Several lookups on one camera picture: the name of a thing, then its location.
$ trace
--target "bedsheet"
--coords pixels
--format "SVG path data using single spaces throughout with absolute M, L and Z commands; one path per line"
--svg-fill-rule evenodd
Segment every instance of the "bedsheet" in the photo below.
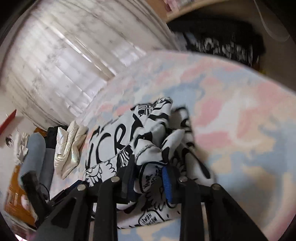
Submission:
M 99 124 L 141 102 L 169 96 L 190 113 L 198 157 L 216 182 L 239 203 L 271 241 L 296 213 L 296 96 L 291 90 L 235 62 L 204 54 L 152 52 L 101 90 L 78 124 L 89 127 L 79 165 L 54 196 L 82 179 L 86 150 Z M 178 240 L 180 220 L 122 229 L 118 239 Z

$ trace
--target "metal bolt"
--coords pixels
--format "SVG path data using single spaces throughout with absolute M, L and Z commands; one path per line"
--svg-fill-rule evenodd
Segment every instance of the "metal bolt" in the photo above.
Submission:
M 120 178 L 118 176 L 113 176 L 111 177 L 111 182 L 116 183 L 120 180 Z
M 182 183 L 187 182 L 187 180 L 188 180 L 188 178 L 185 177 L 185 176 L 179 177 L 179 181 L 182 182 Z
M 77 186 L 78 191 L 83 191 L 86 188 L 86 186 L 84 184 L 79 184 Z
M 221 186 L 220 186 L 219 184 L 214 184 L 214 185 L 212 186 L 212 188 L 213 188 L 214 190 L 220 190 L 220 189 L 221 189 Z

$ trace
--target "red object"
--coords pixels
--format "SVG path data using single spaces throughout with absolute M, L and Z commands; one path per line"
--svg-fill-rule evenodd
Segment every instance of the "red object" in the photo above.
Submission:
M 14 110 L 8 118 L 3 122 L 3 124 L 0 126 L 0 135 L 5 130 L 5 128 L 9 125 L 9 123 L 15 118 L 15 114 L 17 113 L 17 110 Z

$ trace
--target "curtain fold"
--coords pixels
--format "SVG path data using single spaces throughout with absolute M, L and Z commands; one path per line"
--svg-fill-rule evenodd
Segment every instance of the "curtain fold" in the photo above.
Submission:
M 69 124 L 149 50 L 176 50 L 144 0 L 42 0 L 19 30 L 0 88 L 43 129 Z

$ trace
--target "gray cushion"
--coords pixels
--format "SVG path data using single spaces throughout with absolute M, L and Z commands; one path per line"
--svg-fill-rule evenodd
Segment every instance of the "gray cushion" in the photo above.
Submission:
M 54 174 L 54 153 L 55 149 L 46 148 L 39 179 L 39 182 L 45 185 L 48 190 L 50 190 Z M 47 194 L 47 191 L 43 190 L 43 188 L 41 187 L 42 192 Z
M 20 187 L 22 187 L 22 181 L 20 178 L 28 171 L 35 171 L 38 180 L 40 179 L 40 173 L 45 154 L 45 146 L 45 140 L 40 133 L 33 133 L 30 135 L 27 144 L 27 148 L 29 150 L 18 174 L 18 183 Z

